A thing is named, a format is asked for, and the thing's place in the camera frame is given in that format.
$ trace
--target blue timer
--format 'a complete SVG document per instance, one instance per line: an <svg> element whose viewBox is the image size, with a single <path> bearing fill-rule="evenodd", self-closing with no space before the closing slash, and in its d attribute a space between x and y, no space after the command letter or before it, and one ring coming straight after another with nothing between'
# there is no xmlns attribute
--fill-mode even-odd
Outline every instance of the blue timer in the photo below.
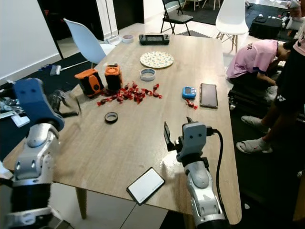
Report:
<svg viewBox="0 0 305 229"><path fill-rule="evenodd" d="M194 99L196 97L196 89L193 87L184 87L182 89L182 97L184 99Z"/></svg>

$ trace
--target black smartphone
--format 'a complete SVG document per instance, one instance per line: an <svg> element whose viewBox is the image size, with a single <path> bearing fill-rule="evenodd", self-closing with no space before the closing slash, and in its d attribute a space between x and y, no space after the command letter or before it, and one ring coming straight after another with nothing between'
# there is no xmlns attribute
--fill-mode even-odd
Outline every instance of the black smartphone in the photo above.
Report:
<svg viewBox="0 0 305 229"><path fill-rule="evenodd" d="M165 180L151 167L127 187L127 192L138 205L142 205L164 183Z"/></svg>
<svg viewBox="0 0 305 229"><path fill-rule="evenodd" d="M200 106L218 108L217 90L215 84L200 85Z"/></svg>

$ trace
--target white smartphone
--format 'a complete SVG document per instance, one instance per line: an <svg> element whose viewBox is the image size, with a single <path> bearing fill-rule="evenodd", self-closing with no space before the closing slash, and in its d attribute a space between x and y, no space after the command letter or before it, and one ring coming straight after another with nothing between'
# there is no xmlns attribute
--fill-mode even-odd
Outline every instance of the white smartphone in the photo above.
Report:
<svg viewBox="0 0 305 229"><path fill-rule="evenodd" d="M151 167L127 187L127 192L138 205L142 205L164 183L165 180Z"/></svg>

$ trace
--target white tape roll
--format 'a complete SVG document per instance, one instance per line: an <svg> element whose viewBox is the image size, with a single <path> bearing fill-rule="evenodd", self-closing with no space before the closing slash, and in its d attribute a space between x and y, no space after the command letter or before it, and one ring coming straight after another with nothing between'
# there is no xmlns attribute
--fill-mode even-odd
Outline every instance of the white tape roll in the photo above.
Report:
<svg viewBox="0 0 305 229"><path fill-rule="evenodd" d="M133 36L132 35L124 35L122 36L122 42L124 43L132 43L133 42Z"/></svg>
<svg viewBox="0 0 305 229"><path fill-rule="evenodd" d="M140 71L140 79L143 81L152 81L156 78L156 71L152 68L144 68Z"/></svg>

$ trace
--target decorative plate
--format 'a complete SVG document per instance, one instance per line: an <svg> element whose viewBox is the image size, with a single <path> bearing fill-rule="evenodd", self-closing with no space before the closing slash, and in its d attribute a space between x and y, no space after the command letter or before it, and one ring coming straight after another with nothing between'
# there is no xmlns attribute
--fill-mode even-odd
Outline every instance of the decorative plate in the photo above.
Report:
<svg viewBox="0 0 305 229"><path fill-rule="evenodd" d="M147 52L140 57L140 62L149 68L166 68L173 64L173 56L166 52Z"/></svg>

